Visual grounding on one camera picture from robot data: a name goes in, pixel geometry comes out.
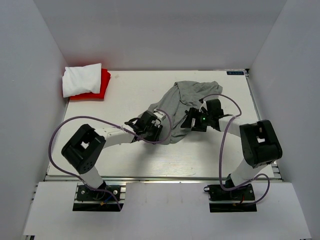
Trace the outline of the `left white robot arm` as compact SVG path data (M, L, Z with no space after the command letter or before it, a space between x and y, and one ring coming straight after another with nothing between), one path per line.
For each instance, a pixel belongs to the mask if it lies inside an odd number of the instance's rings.
M143 140L154 144L159 141L164 119L164 113L147 110L141 117L125 123L130 130L121 126L95 129L89 124L83 124L63 146L61 154L89 186L90 196L99 200L106 193L105 183L95 167L102 150Z

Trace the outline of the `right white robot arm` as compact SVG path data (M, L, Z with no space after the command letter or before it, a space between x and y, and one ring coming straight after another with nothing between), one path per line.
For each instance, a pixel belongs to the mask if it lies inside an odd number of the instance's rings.
M243 186L261 176L263 168L283 156L282 147L269 120L246 123L240 119L240 114L225 114L218 99L201 99L200 102L199 109L191 107L185 111L181 128L206 132L207 127L211 127L223 133L219 149L219 184L229 198L236 200L243 195ZM223 183L222 160L227 134L240 138L243 159Z

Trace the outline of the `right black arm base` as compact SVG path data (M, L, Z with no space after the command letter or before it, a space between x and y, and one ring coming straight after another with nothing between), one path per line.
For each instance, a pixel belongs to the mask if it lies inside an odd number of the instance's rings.
M256 198L251 184L233 191L225 191L219 184L203 188L208 194L211 213L250 213L257 212Z

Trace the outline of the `grey t shirt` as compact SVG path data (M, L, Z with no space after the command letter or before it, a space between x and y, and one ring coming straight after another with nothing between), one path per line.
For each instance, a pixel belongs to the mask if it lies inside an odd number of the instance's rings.
M162 122L163 129L159 139L162 145L176 144L186 137L191 130L181 128L186 118L185 111L190 108L199 109L202 105L200 99L210 94L221 94L223 87L216 81L213 82L196 82L196 81L177 81L174 83L163 97L156 103L148 107L148 111L153 112L155 109L165 111L169 115Z

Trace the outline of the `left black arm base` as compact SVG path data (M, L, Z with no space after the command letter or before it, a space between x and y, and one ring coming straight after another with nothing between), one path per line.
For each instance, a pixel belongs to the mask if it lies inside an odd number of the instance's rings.
M125 202L125 185L107 185L106 189L116 197L122 208ZM76 188L72 210L74 212L119 212L119 206L111 194L92 191L83 184Z

